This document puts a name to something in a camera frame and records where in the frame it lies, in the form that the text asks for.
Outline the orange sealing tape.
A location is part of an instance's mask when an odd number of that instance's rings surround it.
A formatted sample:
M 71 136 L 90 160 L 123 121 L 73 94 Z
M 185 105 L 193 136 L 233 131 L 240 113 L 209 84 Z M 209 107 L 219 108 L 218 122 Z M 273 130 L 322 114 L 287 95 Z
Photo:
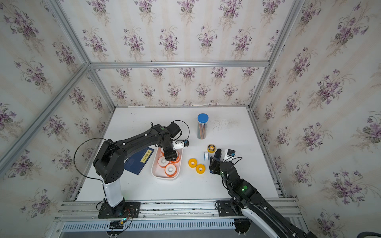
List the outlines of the orange sealing tape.
M 174 164 L 168 164 L 165 167 L 165 175 L 169 178 L 174 177 L 177 174 L 177 167 Z
M 169 161 L 164 156 L 161 156 L 158 158 L 157 163 L 161 168 L 165 168 L 169 164 Z
M 181 155 L 180 155 L 180 153 L 178 151 L 176 151 L 176 155 L 177 155 L 176 159 L 175 160 L 171 160 L 170 163 L 176 164 L 176 163 L 178 163 L 180 161 Z

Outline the yellow sealing tape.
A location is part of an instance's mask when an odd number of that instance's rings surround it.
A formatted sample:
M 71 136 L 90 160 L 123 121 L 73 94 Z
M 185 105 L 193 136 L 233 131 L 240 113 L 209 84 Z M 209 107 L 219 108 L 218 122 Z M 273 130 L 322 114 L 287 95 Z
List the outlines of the yellow sealing tape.
M 205 170 L 206 170 L 206 168 L 205 168 L 205 165 L 204 165 L 204 164 L 198 164 L 198 165 L 196 166 L 196 172 L 197 172 L 198 174 L 203 174 L 203 173 L 205 173 Z
M 197 167 L 197 160 L 195 158 L 191 158 L 189 161 L 188 161 L 188 165 L 190 168 L 196 168 Z

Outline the orange sealing tape bottom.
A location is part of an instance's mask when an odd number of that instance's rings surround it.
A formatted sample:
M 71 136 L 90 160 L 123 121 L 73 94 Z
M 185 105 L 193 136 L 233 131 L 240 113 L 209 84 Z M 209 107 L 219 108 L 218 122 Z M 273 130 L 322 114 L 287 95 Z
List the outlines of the orange sealing tape bottom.
M 165 167 L 165 175 L 169 178 L 174 177 L 177 174 L 177 167 L 174 164 L 168 164 Z

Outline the small yellow black tape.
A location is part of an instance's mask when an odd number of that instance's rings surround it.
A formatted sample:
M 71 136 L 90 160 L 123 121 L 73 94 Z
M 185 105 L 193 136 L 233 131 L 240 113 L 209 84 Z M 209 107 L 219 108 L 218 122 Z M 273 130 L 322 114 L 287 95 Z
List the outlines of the small yellow black tape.
M 216 151 L 216 147 L 215 147 L 215 145 L 210 144 L 210 145 L 207 147 L 207 151 L 208 151 L 209 153 L 214 153 L 214 152 Z

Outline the white storage box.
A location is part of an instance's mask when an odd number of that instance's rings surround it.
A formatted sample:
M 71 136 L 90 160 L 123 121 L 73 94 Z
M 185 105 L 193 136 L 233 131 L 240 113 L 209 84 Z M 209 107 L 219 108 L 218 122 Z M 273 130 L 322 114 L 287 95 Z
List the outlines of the white storage box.
M 169 178 L 165 175 L 165 168 L 161 168 L 157 163 L 158 158 L 161 156 L 164 156 L 164 153 L 163 153 L 161 148 L 156 149 L 156 154 L 155 154 L 154 161 L 153 161 L 152 168 L 151 168 L 151 173 L 155 178 L 165 179 L 165 180 L 173 180 L 179 176 L 180 171 L 181 171 L 181 161 L 182 161 L 183 149 L 179 149 L 176 151 L 178 151 L 180 153 L 181 159 L 178 163 L 174 164 L 177 167 L 177 174 L 174 177 Z

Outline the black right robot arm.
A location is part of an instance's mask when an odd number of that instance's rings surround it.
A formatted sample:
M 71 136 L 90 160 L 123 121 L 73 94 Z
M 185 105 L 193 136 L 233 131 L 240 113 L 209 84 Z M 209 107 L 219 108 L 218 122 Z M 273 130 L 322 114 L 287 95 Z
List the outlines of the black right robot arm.
M 218 200 L 216 205 L 220 216 L 244 216 L 234 221 L 235 232 L 244 234 L 252 223 L 256 224 L 270 238 L 315 238 L 312 232 L 304 232 L 289 222 L 274 209 L 246 180 L 240 178 L 231 161 L 211 157 L 209 169 L 220 175 L 222 184 L 231 196 L 230 200 Z

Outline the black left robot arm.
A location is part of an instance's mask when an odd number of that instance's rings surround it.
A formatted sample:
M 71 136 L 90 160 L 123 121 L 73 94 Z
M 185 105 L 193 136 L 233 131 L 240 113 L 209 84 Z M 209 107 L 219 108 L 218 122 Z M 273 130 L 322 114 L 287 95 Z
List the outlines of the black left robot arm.
M 166 127 L 151 124 L 147 131 L 124 140 L 113 141 L 100 138 L 104 142 L 93 161 L 97 178 L 89 177 L 78 169 L 75 162 L 77 151 L 72 159 L 74 168 L 83 177 L 102 182 L 104 202 L 109 208 L 122 206 L 125 199 L 121 191 L 120 178 L 124 172 L 125 162 L 131 161 L 134 154 L 150 146 L 162 148 L 165 159 L 174 162 L 177 159 L 176 150 L 189 146 L 188 138 L 180 139 L 182 131 L 176 122 L 174 120 Z

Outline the blue book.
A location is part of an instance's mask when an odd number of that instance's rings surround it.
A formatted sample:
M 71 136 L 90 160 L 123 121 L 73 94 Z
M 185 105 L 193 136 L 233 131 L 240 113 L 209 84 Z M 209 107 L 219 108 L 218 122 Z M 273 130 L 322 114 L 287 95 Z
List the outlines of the blue book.
M 145 167 L 148 160 L 154 153 L 154 149 L 145 148 L 128 158 L 124 164 L 124 170 L 135 175 L 139 175 L 143 168 Z

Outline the blue-capped pencil tube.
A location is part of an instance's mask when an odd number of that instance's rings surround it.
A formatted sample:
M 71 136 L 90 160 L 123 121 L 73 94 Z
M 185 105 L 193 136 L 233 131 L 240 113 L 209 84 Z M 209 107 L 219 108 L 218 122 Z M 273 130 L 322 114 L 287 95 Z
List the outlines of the blue-capped pencil tube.
M 197 137 L 199 139 L 205 139 L 208 121 L 209 121 L 209 116 L 207 114 L 202 113 L 197 116 L 197 123 L 198 123 Z

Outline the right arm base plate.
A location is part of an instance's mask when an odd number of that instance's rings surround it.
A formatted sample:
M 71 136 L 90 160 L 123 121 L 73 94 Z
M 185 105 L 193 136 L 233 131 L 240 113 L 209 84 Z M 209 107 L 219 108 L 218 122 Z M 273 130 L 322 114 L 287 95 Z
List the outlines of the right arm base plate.
M 215 208 L 218 210 L 219 217 L 244 217 L 243 206 L 233 198 L 229 200 L 217 200 Z

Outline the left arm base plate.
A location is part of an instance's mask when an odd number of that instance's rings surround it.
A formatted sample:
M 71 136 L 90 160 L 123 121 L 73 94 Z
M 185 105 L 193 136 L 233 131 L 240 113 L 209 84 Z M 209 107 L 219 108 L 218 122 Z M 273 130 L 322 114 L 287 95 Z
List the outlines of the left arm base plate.
M 133 217 L 137 218 L 140 212 L 140 202 L 121 202 L 112 208 L 107 202 L 104 202 L 98 213 L 98 219 L 122 219 Z

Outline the aluminium front rail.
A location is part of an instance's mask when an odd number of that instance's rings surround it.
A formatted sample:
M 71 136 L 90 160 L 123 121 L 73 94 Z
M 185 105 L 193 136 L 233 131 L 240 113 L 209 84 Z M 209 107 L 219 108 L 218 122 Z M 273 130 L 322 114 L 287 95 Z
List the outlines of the aluminium front rail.
M 63 202 L 54 217 L 54 233 L 234 229 L 244 219 L 225 211 L 216 199 L 142 200 L 133 209 L 127 221 L 101 219 L 99 201 Z

